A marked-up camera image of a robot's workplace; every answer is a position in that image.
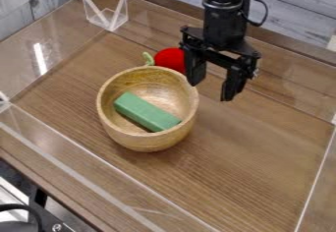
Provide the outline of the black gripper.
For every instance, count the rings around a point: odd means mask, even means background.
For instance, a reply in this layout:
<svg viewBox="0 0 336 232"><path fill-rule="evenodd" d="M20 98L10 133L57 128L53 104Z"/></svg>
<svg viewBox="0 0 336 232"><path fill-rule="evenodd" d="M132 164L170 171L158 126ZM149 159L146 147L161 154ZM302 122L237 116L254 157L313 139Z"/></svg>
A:
<svg viewBox="0 0 336 232"><path fill-rule="evenodd" d="M206 76L208 62L226 70L221 84L220 100L230 101L245 87L246 80L257 73L261 53L241 39L222 49L208 45L202 39L202 30L184 26L180 49L184 51L185 76L194 87Z"/></svg>

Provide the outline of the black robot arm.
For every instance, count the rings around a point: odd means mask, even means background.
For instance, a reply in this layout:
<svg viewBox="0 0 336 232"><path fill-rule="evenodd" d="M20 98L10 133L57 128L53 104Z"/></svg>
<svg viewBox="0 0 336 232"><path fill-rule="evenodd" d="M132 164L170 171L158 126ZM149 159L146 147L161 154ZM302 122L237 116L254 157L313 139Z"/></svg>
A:
<svg viewBox="0 0 336 232"><path fill-rule="evenodd" d="M252 0L202 0L204 26L180 29L182 38L185 76L194 87L206 77L208 63L226 70L221 84L220 100L230 101L253 79L261 53L245 41L246 25L264 24L248 19Z"/></svg>

